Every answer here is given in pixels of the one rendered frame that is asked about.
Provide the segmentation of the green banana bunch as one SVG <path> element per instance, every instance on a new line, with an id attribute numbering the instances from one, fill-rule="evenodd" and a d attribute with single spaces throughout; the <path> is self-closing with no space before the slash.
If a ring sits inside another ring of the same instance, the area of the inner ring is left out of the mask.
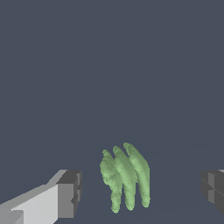
<path id="1" fill-rule="evenodd" d="M 125 205 L 132 211 L 135 207 L 136 184 L 143 207 L 150 205 L 150 167 L 148 162 L 131 144 L 124 143 L 127 155 L 118 147 L 113 147 L 115 157 L 112 157 L 107 150 L 102 151 L 100 163 L 101 175 L 105 185 L 111 190 L 111 210 L 117 214 L 120 210 L 122 192 L 125 194 Z"/>

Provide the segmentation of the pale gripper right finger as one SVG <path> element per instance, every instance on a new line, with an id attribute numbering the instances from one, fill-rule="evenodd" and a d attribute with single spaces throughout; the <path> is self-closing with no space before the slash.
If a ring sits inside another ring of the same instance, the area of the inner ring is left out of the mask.
<path id="1" fill-rule="evenodd" d="M 200 178 L 203 196 L 224 214 L 224 170 L 202 171 Z"/>

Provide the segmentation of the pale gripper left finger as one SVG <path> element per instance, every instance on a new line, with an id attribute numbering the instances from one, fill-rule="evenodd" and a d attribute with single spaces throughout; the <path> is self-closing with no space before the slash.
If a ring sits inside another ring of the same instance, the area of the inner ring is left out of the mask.
<path id="1" fill-rule="evenodd" d="M 82 171 L 59 170 L 38 186 L 0 205 L 0 224 L 55 224 L 73 218 L 82 195 Z"/>

